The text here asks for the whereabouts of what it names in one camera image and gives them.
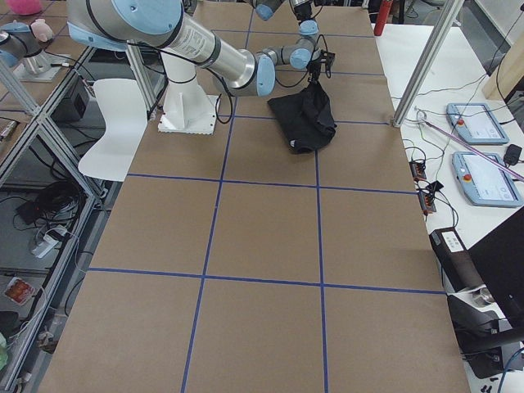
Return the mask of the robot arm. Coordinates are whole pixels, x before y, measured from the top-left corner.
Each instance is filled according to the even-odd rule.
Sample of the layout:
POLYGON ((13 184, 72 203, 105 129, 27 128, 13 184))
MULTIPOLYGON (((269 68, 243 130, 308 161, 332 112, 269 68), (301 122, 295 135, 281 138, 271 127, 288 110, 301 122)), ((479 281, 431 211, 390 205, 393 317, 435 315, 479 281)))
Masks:
POLYGON ((293 15, 299 22, 304 20, 310 20, 312 14, 312 1, 307 0, 249 0, 246 1, 254 10, 257 16, 264 21, 267 21, 273 17, 279 7, 288 3, 290 5, 293 15))
POLYGON ((292 1, 300 37, 296 43, 253 53, 236 49, 199 24, 181 1, 69 1, 70 37, 85 46, 123 52, 130 42, 172 50, 175 56, 209 70, 218 85, 234 97, 267 96, 274 88, 276 66, 290 65, 318 75, 330 69, 335 55, 318 47, 323 36, 312 13, 312 1, 292 1))

